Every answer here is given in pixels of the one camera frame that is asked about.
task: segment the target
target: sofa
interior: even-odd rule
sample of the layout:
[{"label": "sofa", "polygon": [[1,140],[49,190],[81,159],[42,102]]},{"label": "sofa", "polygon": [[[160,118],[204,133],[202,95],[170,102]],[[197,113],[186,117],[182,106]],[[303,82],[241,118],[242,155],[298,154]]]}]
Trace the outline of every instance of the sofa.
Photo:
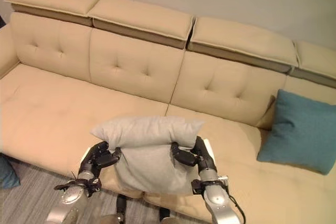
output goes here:
[{"label": "sofa", "polygon": [[[5,1],[15,11],[0,30],[1,152],[72,177],[103,121],[196,118],[247,223],[335,222],[335,167],[323,176],[256,160],[279,89],[336,104],[335,51],[131,0]],[[100,178],[103,188],[211,222],[200,195],[129,190],[113,166]]]}]

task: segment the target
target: grey carpet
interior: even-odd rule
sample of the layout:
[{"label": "grey carpet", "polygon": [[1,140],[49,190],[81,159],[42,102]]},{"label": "grey carpet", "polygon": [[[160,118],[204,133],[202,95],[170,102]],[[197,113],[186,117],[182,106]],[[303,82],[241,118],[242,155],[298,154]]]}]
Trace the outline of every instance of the grey carpet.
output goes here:
[{"label": "grey carpet", "polygon": [[[60,191],[53,187],[66,183],[69,178],[48,172],[33,165],[10,159],[20,178],[21,186],[0,190],[0,224],[43,224],[52,206],[57,202]],[[117,195],[103,190],[96,194],[102,202],[102,215],[114,214]],[[94,200],[78,224],[89,224],[88,216],[93,210]],[[172,213],[182,224],[205,224],[205,222]],[[127,201],[126,224],[159,224],[159,208],[137,199]]]}]

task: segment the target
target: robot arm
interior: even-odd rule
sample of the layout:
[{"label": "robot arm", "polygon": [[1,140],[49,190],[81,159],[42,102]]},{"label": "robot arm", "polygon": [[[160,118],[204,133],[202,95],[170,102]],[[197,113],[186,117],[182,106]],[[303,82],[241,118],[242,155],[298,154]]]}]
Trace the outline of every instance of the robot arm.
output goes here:
[{"label": "robot arm", "polygon": [[64,190],[56,206],[50,211],[45,224],[76,224],[83,214],[93,193],[100,191],[99,179],[102,168],[115,164],[121,156],[119,148],[111,154],[108,143],[101,142],[92,147],[84,157],[78,177],[55,190]]},{"label": "robot arm", "polygon": [[180,150],[177,143],[172,144],[171,150],[174,158],[182,164],[198,165],[198,174],[201,180],[196,179],[192,182],[193,192],[203,196],[214,224],[240,224],[236,213],[230,207],[230,199],[243,215],[244,223],[246,222],[243,211],[228,193],[228,177],[218,176],[214,160],[209,155],[202,138],[197,137],[191,152]]}]

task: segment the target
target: black cable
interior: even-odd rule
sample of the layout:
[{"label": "black cable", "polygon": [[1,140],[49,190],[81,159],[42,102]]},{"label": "black cable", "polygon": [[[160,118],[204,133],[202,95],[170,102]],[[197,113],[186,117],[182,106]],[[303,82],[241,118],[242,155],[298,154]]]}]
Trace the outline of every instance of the black cable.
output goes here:
[{"label": "black cable", "polygon": [[245,224],[246,223],[246,217],[245,217],[244,211],[241,209],[241,207],[239,206],[238,202],[236,201],[236,199],[232,195],[229,194],[229,198],[235,204],[236,208],[238,208],[238,210],[239,210],[239,212],[242,215],[243,220],[244,220],[243,224]]}]

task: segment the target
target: blue pillow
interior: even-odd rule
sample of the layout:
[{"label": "blue pillow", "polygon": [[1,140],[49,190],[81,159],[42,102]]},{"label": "blue pillow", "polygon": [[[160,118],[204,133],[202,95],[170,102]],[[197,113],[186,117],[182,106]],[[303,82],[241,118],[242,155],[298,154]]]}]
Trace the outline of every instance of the blue pillow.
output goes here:
[{"label": "blue pillow", "polygon": [[0,189],[9,189],[19,186],[20,181],[11,164],[0,154]]},{"label": "blue pillow", "polygon": [[328,174],[336,159],[336,105],[278,91],[275,118],[257,160]]}]

